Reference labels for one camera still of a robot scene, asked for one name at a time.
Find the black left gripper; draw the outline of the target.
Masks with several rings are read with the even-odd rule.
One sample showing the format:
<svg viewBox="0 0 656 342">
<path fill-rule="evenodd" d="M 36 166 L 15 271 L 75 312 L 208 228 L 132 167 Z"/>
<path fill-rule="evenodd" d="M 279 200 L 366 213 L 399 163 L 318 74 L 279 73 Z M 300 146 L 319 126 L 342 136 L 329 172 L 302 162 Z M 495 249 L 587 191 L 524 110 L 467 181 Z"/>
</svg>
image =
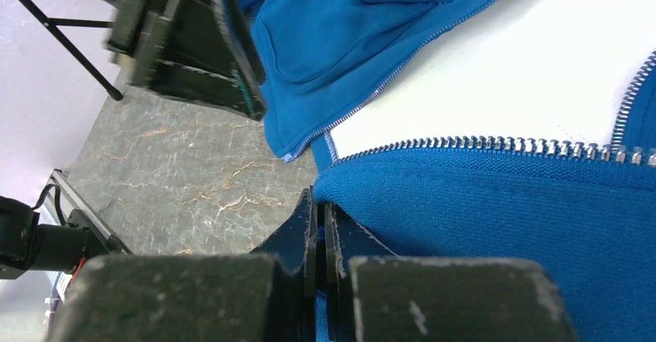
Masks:
<svg viewBox="0 0 656 342">
<path fill-rule="evenodd" d="M 266 74 L 238 0 L 116 0 L 106 47 L 130 84 L 260 121 Z"/>
</svg>

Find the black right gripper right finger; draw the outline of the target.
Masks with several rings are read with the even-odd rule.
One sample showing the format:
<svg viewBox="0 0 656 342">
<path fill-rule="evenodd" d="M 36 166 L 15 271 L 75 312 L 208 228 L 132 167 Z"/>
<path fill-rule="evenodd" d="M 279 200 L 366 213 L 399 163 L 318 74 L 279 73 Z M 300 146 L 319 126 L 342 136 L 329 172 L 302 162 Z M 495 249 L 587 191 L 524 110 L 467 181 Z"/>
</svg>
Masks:
<svg viewBox="0 0 656 342">
<path fill-rule="evenodd" d="M 400 256 L 323 208 L 332 341 L 575 341 L 558 286 L 518 258 Z"/>
</svg>

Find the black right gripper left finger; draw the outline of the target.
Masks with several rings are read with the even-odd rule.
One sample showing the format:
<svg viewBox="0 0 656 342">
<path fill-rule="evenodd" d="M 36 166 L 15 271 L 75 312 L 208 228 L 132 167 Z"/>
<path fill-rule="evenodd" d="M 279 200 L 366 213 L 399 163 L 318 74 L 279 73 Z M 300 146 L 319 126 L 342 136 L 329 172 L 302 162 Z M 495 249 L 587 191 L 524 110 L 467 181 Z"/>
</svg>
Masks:
<svg viewBox="0 0 656 342">
<path fill-rule="evenodd" d="M 68 290 L 49 341 L 313 341 L 317 206 L 242 255 L 104 255 Z"/>
</svg>

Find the blue zip-up jacket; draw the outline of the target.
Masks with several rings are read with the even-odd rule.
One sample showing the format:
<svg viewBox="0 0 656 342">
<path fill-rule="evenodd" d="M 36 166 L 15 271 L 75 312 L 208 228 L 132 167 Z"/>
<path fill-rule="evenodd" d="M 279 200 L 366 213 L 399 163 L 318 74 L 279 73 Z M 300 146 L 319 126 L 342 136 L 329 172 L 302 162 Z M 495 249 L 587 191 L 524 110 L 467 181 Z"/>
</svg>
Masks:
<svg viewBox="0 0 656 342">
<path fill-rule="evenodd" d="M 266 140 L 400 256 L 518 258 L 655 339 L 655 0 L 238 0 Z"/>
</svg>

